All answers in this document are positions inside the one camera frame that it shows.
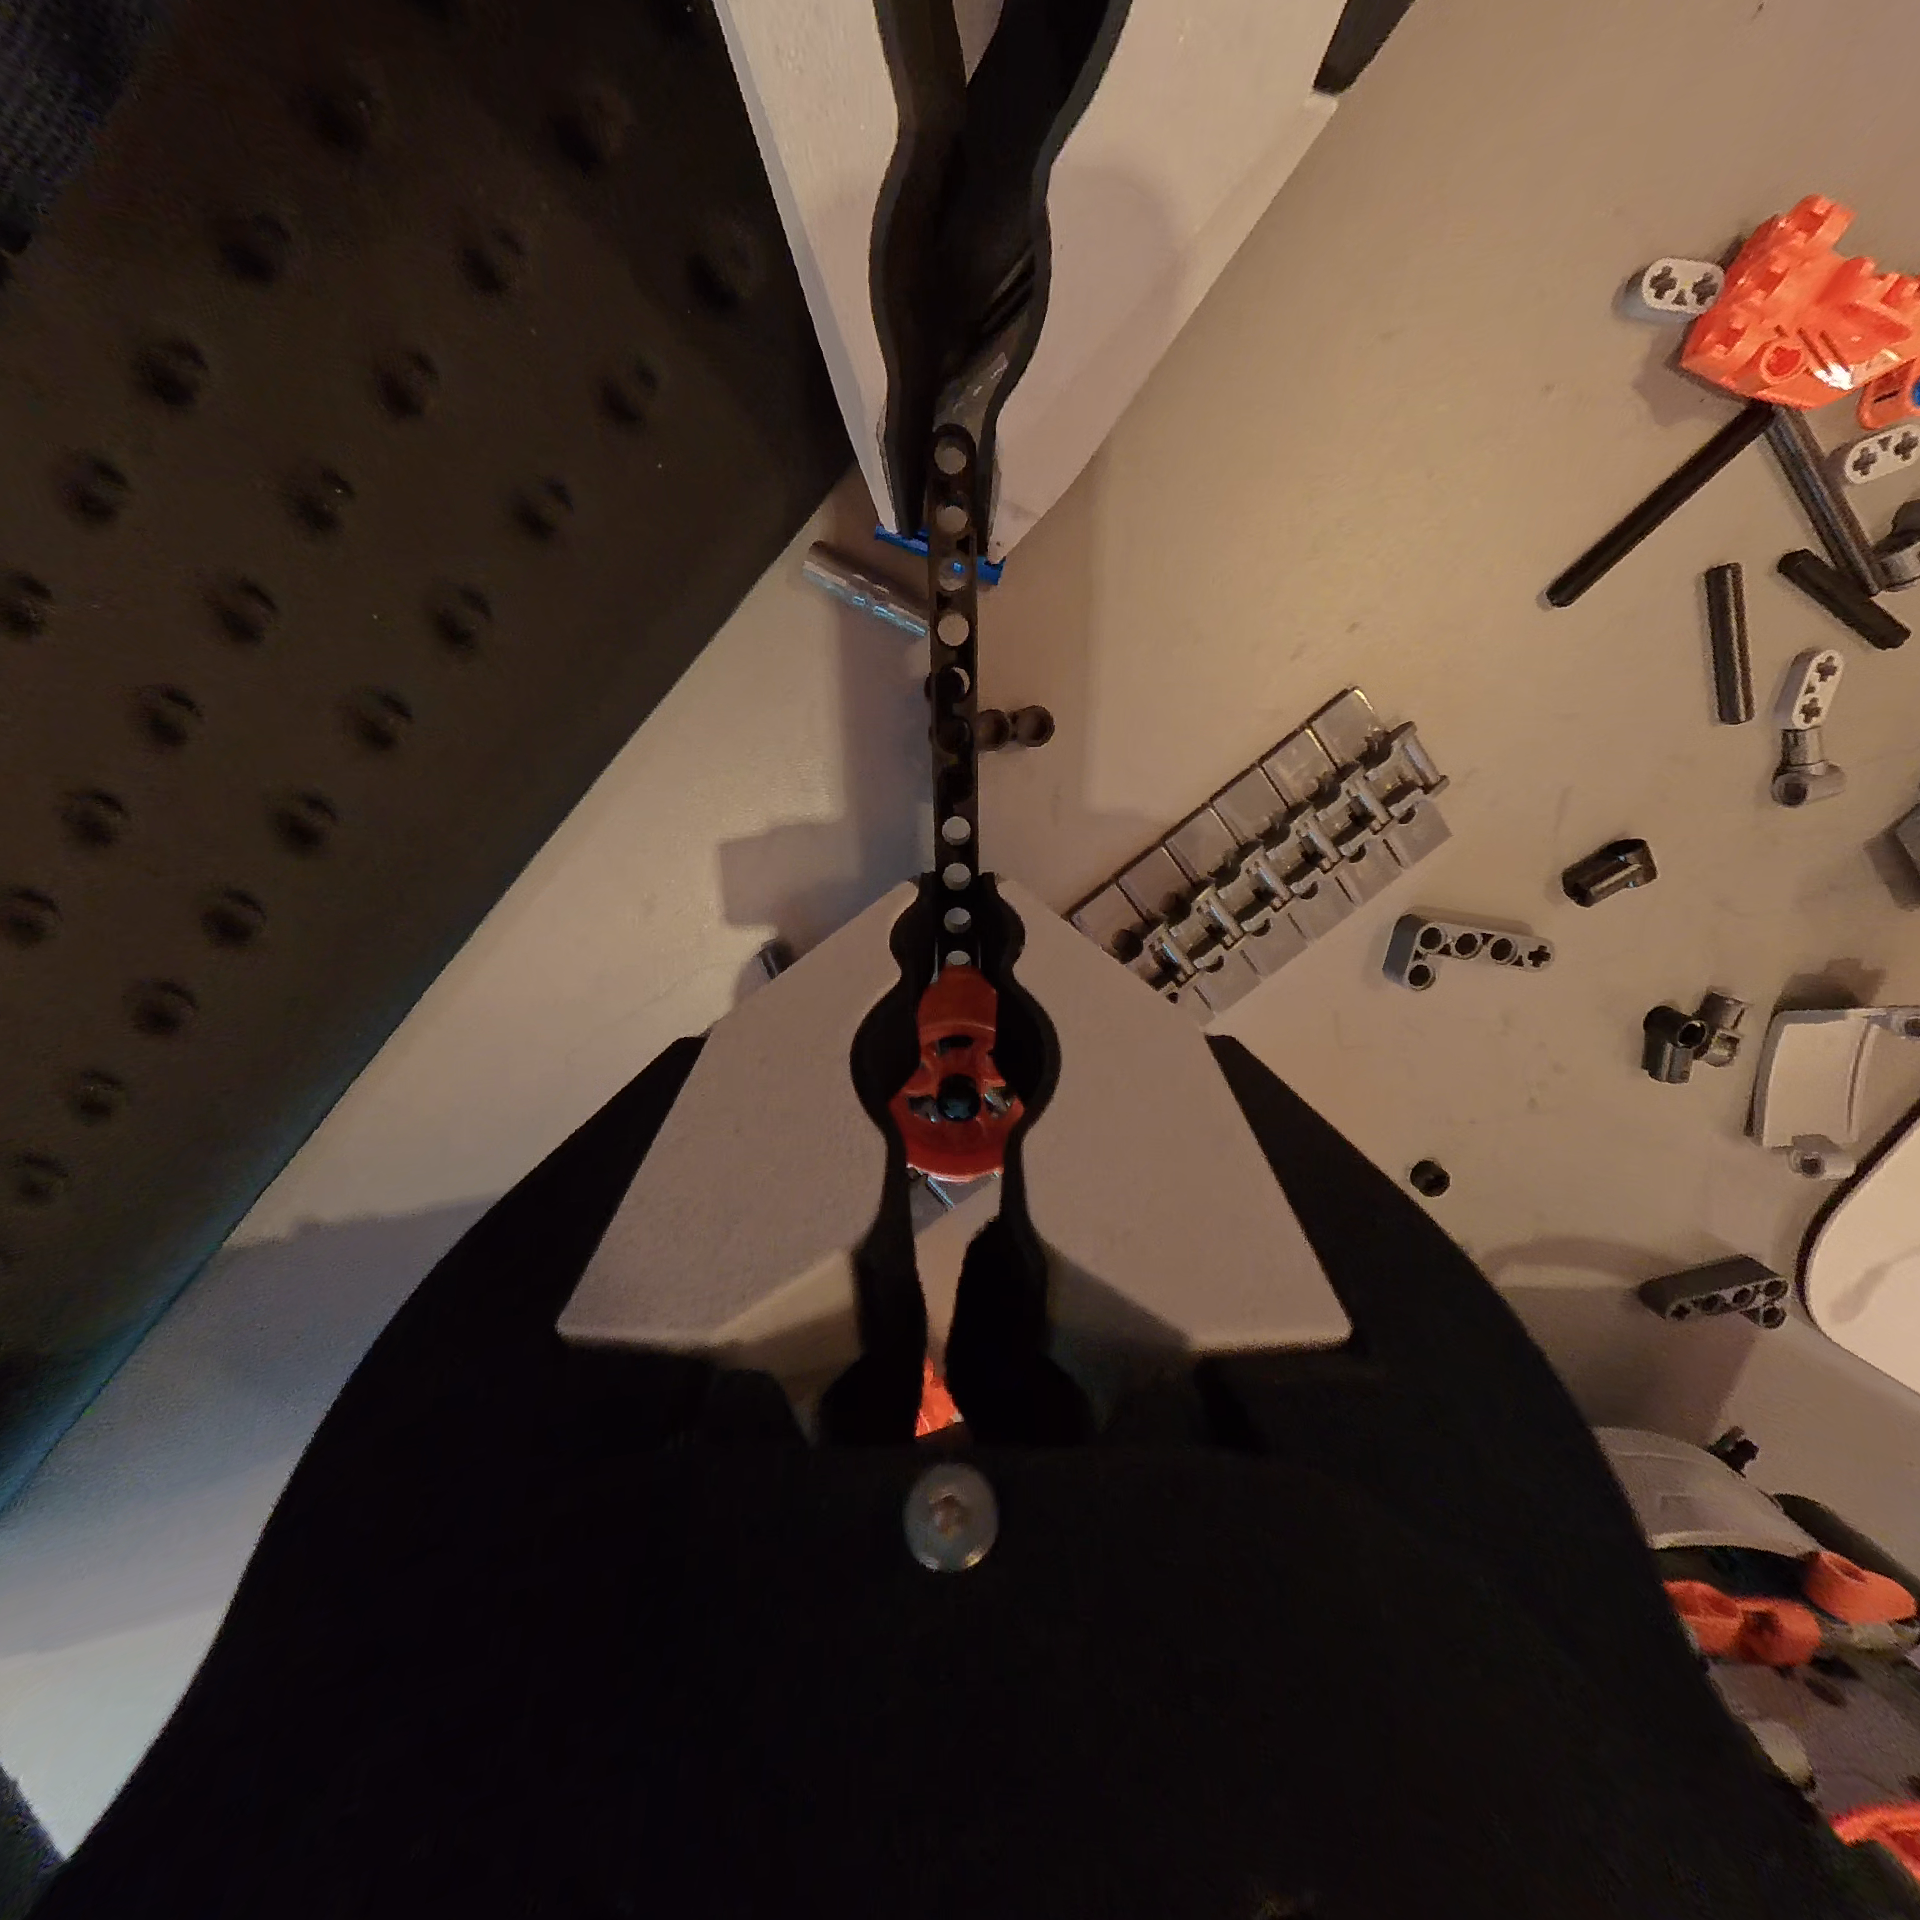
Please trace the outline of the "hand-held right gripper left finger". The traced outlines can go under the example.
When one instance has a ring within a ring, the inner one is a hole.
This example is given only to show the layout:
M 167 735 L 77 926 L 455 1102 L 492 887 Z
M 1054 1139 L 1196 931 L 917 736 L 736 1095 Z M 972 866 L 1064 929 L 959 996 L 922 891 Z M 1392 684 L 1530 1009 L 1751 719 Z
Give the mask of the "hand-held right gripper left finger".
M 718 1019 L 559 1310 L 589 1351 L 775 1376 L 818 1427 L 913 1427 L 927 1306 L 892 1104 L 930 972 L 908 881 Z

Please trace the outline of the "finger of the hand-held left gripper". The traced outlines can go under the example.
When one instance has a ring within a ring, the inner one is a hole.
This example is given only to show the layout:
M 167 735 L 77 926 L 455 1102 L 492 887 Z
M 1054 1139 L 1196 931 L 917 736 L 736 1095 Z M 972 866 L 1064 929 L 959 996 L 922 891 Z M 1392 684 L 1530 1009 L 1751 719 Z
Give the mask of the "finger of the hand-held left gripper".
M 718 25 L 855 465 L 892 537 L 888 376 L 873 319 L 873 222 L 895 150 L 893 75 L 873 3 L 718 3 Z
M 965 358 L 1044 295 L 994 430 L 1008 560 L 1100 452 L 1325 130 L 1338 6 L 954 6 Z

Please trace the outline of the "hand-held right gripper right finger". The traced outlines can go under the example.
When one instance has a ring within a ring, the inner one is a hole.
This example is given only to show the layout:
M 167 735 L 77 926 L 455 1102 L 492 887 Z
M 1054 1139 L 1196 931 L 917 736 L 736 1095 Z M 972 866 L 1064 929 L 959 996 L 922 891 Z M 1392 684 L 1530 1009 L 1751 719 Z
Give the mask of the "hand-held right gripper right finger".
M 1140 1386 L 1353 1335 L 1204 1032 L 1024 887 L 985 881 L 1018 1104 L 975 1238 L 975 1427 L 1104 1427 Z

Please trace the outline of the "orange gear wheel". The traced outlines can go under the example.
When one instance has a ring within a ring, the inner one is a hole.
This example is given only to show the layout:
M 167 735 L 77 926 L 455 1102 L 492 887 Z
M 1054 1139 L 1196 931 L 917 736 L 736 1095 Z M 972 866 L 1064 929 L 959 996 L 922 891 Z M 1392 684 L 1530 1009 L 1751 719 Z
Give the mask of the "orange gear wheel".
M 888 1108 L 908 1171 L 944 1185 L 999 1175 L 1024 1104 L 996 1055 L 996 990 L 977 967 L 945 966 L 919 999 L 917 1034 Z

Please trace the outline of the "orange toy piece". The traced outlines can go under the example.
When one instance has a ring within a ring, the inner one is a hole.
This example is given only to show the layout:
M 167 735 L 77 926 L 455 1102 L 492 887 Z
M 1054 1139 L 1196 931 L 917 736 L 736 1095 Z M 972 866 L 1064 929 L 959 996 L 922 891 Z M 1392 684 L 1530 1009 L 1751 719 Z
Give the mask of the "orange toy piece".
M 1854 219 L 1846 203 L 1804 198 L 1751 232 L 1718 300 L 1687 329 L 1678 368 L 1800 415 L 1905 368 L 1918 348 L 1918 280 L 1844 254 Z

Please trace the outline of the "long black holed beam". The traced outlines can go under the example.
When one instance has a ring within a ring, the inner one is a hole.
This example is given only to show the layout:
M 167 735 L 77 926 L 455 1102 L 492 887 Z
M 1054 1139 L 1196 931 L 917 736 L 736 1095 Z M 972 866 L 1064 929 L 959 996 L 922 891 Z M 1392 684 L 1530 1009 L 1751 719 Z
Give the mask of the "long black holed beam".
M 975 823 L 975 630 L 986 559 L 985 476 L 973 427 L 944 417 L 927 448 L 930 881 L 942 969 L 977 969 L 985 914 Z

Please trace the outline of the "grey toy robot vehicle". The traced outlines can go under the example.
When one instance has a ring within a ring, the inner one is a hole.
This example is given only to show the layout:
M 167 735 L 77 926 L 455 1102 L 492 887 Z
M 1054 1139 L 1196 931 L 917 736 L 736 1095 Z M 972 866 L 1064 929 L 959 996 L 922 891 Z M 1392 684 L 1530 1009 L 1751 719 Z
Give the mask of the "grey toy robot vehicle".
M 1838 1840 L 1916 1879 L 1916 1574 L 1822 1503 L 1760 1488 L 1738 1430 L 1596 1441 L 1721 1707 Z

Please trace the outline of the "grey axle tube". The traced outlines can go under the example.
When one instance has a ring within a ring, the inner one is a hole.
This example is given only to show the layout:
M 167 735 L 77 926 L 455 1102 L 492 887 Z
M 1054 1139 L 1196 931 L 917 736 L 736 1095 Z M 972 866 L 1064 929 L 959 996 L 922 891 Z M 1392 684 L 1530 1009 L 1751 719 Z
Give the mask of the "grey axle tube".
M 849 554 L 813 542 L 802 560 L 802 580 L 840 609 L 860 614 L 911 641 L 927 636 L 926 602 L 900 583 L 866 570 Z

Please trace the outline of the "dark grey angled beam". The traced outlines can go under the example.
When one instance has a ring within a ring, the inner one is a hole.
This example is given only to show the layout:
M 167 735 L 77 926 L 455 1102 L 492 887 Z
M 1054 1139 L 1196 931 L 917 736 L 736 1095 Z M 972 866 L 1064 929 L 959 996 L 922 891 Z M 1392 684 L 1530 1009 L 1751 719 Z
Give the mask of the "dark grey angled beam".
M 1738 1318 L 1762 1330 L 1788 1322 L 1788 1294 L 1788 1278 L 1749 1256 L 1687 1267 L 1636 1288 L 1638 1304 L 1671 1327 Z

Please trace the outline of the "black dimpled mat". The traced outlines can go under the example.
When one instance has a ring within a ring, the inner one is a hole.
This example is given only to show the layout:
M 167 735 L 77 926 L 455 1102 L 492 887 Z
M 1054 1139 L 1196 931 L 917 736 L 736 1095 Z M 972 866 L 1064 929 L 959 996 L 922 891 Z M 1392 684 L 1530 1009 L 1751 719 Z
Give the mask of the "black dimpled mat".
M 847 467 L 716 6 L 4 6 L 4 1500 Z

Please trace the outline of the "grey curved panel piece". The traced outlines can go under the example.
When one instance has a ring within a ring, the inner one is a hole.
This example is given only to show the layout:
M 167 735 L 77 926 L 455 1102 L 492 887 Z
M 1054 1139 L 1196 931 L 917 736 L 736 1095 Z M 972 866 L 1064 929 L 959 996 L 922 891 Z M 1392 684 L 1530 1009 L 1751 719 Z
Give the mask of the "grey curved panel piece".
M 1766 1022 L 1743 1135 L 1816 1185 L 1856 1172 L 1860 1102 L 1876 1042 L 1916 1040 L 1918 1009 L 1780 1010 Z

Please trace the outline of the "white book stand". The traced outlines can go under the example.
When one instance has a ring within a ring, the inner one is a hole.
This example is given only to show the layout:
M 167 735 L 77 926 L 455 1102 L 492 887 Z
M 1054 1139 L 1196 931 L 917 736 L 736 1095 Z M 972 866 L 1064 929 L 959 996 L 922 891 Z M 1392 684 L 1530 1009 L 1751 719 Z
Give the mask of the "white book stand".
M 1822 1208 L 1798 1260 L 1798 1290 L 1816 1332 L 1918 1394 L 1918 1111 Z

